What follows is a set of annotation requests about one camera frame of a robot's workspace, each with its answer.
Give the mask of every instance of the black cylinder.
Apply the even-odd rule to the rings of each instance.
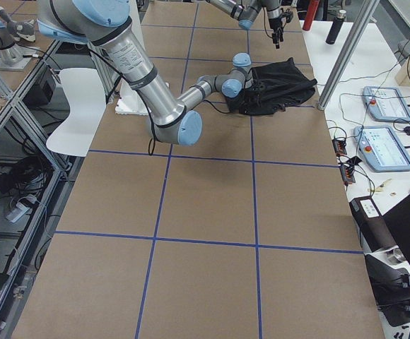
[[[337,13],[337,16],[334,18],[334,21],[332,22],[331,30],[329,31],[329,34],[327,35],[327,38],[326,38],[327,44],[335,43],[337,35],[339,35],[340,28],[344,24],[345,15],[346,15],[346,11],[344,9],[341,9]]]

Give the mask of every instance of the white table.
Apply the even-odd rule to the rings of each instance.
[[[308,32],[303,31],[305,43],[307,45],[307,51],[310,56],[310,61],[313,66],[315,78],[319,84],[325,84],[326,80],[331,73],[331,70],[335,64],[335,61],[343,47],[352,23],[344,23],[341,32],[333,45],[326,44],[325,39],[331,28],[332,22],[314,21],[312,29]],[[339,98],[341,98],[341,106],[347,119],[351,119],[360,123],[364,123],[365,126],[372,125],[385,125],[386,123],[374,121],[369,114],[365,116],[365,106],[361,97],[342,95],[342,93],[353,93],[360,95],[364,86],[395,86],[398,87],[397,82],[394,79],[395,74],[400,69],[400,65],[397,64],[397,60],[390,50],[388,44],[385,42],[384,37],[378,30],[376,24],[371,23],[366,28],[353,56],[344,71],[341,81],[349,78],[360,78],[364,76],[376,76],[382,72],[392,71],[384,73],[376,78],[364,78],[358,80],[351,80],[345,83],[339,83],[336,87],[334,94],[332,95],[329,104],[326,107],[326,118],[335,121],[338,127],[343,128],[348,136],[352,136],[352,130],[357,127],[357,124],[347,122],[342,117],[342,112],[339,109]],[[323,85],[318,86],[318,90],[321,92]],[[400,87],[403,96],[410,95],[410,88]],[[410,104],[410,97],[406,98],[406,103]],[[329,127],[335,126],[334,122],[328,121]],[[330,130],[331,136],[334,136],[335,129]],[[337,131],[337,136],[343,136],[342,132]],[[410,145],[410,136],[405,133],[397,133],[400,140],[404,145]],[[357,140],[350,138],[347,140],[347,152],[350,157],[356,154]],[[410,172],[390,172],[390,173],[375,173],[364,163],[361,163],[361,167],[367,172],[368,176],[374,181],[375,186],[379,186],[385,181],[388,184],[380,193],[375,193],[373,200],[376,202],[380,212],[386,213],[390,208],[395,206],[403,198],[405,198],[410,192]],[[368,181],[361,174],[356,173],[356,183],[349,185],[347,191],[348,201],[358,196],[367,196]],[[374,254],[374,256],[382,259],[382,254]],[[394,268],[406,267],[410,270],[409,264],[402,264],[395,266]],[[401,326],[391,327],[385,320],[384,316],[380,314],[382,324],[386,338],[393,338],[393,335],[397,332],[405,332],[403,338],[407,338],[408,330],[403,330]]]

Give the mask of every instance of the red cylinder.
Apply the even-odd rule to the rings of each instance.
[[[320,0],[310,0],[309,7],[307,8],[307,15],[305,16],[303,30],[310,30],[315,14],[317,13],[318,4]]]

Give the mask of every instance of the desk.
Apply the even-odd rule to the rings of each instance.
[[[310,60],[315,72],[315,77],[318,83],[321,84],[324,84],[328,79],[335,60],[339,55],[352,25],[351,23],[344,23],[336,43],[334,45],[329,45],[324,41],[329,29],[331,28],[331,24],[332,23],[314,21],[312,29],[303,33],[307,50],[310,55]],[[342,93],[362,94],[363,87],[367,85],[397,87],[394,76],[398,72],[399,68],[400,66],[397,65],[397,60],[382,37],[376,24],[368,24],[343,76],[341,77],[341,80],[344,81],[349,78],[360,78],[364,76],[376,76],[377,74],[390,69],[392,69],[392,71],[386,72],[376,78],[364,78],[338,84],[329,104],[326,107],[326,118],[335,121],[338,126],[347,131],[349,136],[352,136],[352,130],[357,125],[348,123],[343,119],[342,112],[339,109],[340,95]],[[410,96],[410,88],[400,87],[400,90],[403,96]],[[408,104],[410,104],[410,97],[405,100]],[[350,97],[344,95],[341,97],[341,103],[345,112],[345,117],[348,119],[352,119],[360,123],[364,121],[366,126],[389,124],[374,121],[371,119],[369,114],[365,116],[365,106],[360,97]],[[334,126],[334,122],[328,121],[328,124],[329,127]],[[410,145],[410,136],[406,136],[404,133],[398,133],[397,135],[404,145]],[[353,140],[348,141],[347,150],[350,157],[354,156],[356,154],[356,142]],[[379,186],[386,180],[391,179],[383,191],[375,193],[373,196],[373,200],[376,202],[382,214],[386,213],[390,208],[397,205],[398,202],[409,195],[410,172],[374,173],[363,163],[361,164],[361,167],[365,169],[368,176],[375,182],[376,186]],[[356,173],[356,184],[348,187],[348,201],[351,201],[353,198],[358,196],[367,196],[368,194],[367,179]],[[382,253],[373,254],[373,256],[385,263],[387,262],[385,260],[385,255],[382,255]],[[410,271],[410,266],[407,263],[395,266],[395,268],[406,268]],[[382,314],[381,317],[383,319],[382,323],[386,338],[391,338],[396,332],[401,333],[404,331],[400,326],[397,328],[389,326]]]
[[[237,52],[311,71],[299,22],[276,51],[262,19],[247,33],[208,4],[155,1],[142,28],[176,95]],[[114,109],[12,338],[383,338],[322,112],[204,103],[195,146],[149,157],[144,118]]]

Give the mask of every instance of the black bag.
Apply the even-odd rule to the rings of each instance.
[[[285,107],[297,106],[315,94],[315,79],[307,79],[293,58],[253,67],[254,84],[235,97],[225,100],[230,112],[238,109],[246,115],[270,115]]]

